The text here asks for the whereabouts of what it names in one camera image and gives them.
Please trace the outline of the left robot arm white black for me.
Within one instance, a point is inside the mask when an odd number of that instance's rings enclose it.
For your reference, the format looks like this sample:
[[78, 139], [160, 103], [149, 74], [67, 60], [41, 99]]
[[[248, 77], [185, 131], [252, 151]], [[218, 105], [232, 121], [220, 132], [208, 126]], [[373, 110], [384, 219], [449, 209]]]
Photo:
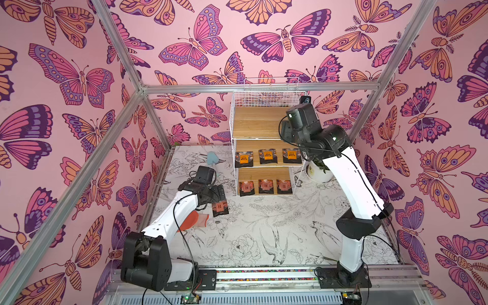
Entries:
[[199, 282], [198, 264], [193, 257], [172, 259], [170, 244], [176, 234], [183, 234], [184, 221], [198, 207], [226, 199], [216, 177], [214, 169], [199, 166], [155, 221], [141, 232], [129, 233], [123, 247], [122, 282], [156, 292], [181, 283], [185, 290], [194, 292]]

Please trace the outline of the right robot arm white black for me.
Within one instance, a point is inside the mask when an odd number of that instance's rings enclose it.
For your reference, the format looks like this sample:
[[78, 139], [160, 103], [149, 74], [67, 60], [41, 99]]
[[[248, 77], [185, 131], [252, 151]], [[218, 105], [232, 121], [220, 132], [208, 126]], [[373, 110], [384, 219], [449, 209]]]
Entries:
[[338, 125], [322, 128], [311, 104], [289, 108], [278, 124], [278, 134], [308, 160], [320, 160], [341, 186], [349, 209], [336, 222], [343, 235], [338, 273], [342, 277], [357, 276], [364, 267], [364, 238], [377, 231], [382, 220], [393, 212], [393, 205], [372, 187], [344, 129]]

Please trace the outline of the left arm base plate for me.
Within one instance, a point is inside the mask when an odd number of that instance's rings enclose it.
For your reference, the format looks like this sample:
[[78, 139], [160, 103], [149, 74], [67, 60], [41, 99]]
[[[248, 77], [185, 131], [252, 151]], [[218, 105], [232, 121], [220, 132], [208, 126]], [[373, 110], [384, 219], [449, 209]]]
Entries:
[[187, 281], [176, 281], [167, 283], [164, 291], [187, 292], [192, 288], [194, 291], [214, 291], [217, 284], [216, 269], [202, 269], [194, 276], [193, 272]]

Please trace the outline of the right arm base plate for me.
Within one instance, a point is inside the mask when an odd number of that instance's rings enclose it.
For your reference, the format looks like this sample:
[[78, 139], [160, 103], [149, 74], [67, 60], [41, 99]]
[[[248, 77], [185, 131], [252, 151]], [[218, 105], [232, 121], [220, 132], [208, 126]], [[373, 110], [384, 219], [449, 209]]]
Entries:
[[350, 273], [341, 265], [336, 268], [317, 267], [314, 270], [318, 278], [320, 288], [371, 288], [372, 283], [369, 274], [364, 267], [361, 267], [354, 273]]

